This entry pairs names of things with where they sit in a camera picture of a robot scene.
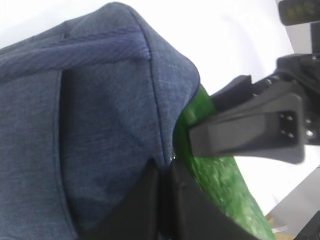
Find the white surface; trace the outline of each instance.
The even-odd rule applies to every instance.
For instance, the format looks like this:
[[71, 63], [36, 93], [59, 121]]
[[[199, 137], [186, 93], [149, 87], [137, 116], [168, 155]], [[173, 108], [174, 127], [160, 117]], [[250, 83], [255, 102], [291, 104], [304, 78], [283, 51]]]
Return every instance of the white surface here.
[[[0, 47], [90, 13], [106, 0], [1, 0]], [[124, 0], [197, 66], [202, 84], [215, 93], [238, 75], [255, 81], [269, 75], [276, 59], [292, 54], [274, 0]], [[268, 213], [318, 165], [308, 148], [298, 166], [237, 157], [239, 168], [263, 212]]]

